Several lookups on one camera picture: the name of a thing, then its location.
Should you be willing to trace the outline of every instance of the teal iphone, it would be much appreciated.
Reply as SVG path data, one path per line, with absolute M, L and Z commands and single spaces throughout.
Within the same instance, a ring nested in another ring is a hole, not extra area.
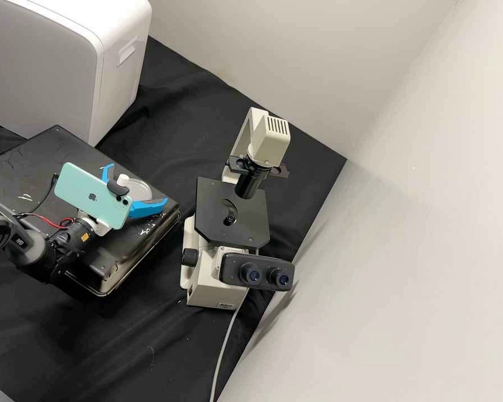
M 123 227 L 132 206 L 130 196 L 118 197 L 104 181 L 69 162 L 61 169 L 54 194 L 112 229 Z

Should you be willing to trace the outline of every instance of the black fabric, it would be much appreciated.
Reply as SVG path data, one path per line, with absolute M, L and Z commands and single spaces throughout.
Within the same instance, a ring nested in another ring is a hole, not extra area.
M 220 177 L 249 107 L 257 105 L 152 39 L 140 85 L 136 102 L 98 149 L 189 216 L 196 176 Z M 261 186 L 272 235 L 261 253 L 286 260 L 345 162 L 296 127 L 291 135 L 284 159 L 289 179 L 269 178 Z M 14 142 L 7 138 L 0 152 Z M 0 255 L 0 388 L 23 402 L 208 401 L 232 312 L 186 306 L 179 287 L 182 237 L 181 223 L 115 293 L 91 301 L 37 283 Z M 252 290 L 246 298 L 217 394 L 271 297 Z

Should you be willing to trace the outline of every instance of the black case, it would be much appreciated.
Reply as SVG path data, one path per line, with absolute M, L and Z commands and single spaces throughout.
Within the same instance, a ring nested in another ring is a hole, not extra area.
M 59 173 L 65 162 L 97 177 L 101 177 L 104 166 L 115 163 L 67 130 L 54 126 L 0 155 L 0 201 L 16 213 L 30 211 L 48 191 L 53 173 Z M 116 179 L 120 173 L 138 178 L 115 163 Z M 109 294 L 123 282 L 180 218 L 175 200 L 153 186 L 151 191 L 153 198 L 168 198 L 164 210 L 147 218 L 130 219 L 119 231 L 97 238 L 67 277 L 97 296 Z M 52 191 L 36 213 L 59 223 L 65 217 L 75 217 L 77 210 Z M 57 230 L 37 218 L 26 219 L 49 235 Z

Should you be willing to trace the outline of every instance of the white appliance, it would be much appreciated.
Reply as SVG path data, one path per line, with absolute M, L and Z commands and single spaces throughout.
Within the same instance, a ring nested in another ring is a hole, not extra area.
M 136 98 L 148 0 L 0 0 L 0 125 L 94 146 Z

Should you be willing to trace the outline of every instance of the microscope stage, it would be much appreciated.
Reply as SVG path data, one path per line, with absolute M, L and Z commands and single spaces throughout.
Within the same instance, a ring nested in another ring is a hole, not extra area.
M 251 199 L 242 199 L 235 194 L 234 184 L 198 177 L 196 231 L 220 245 L 263 247 L 270 241 L 264 191 L 257 190 Z

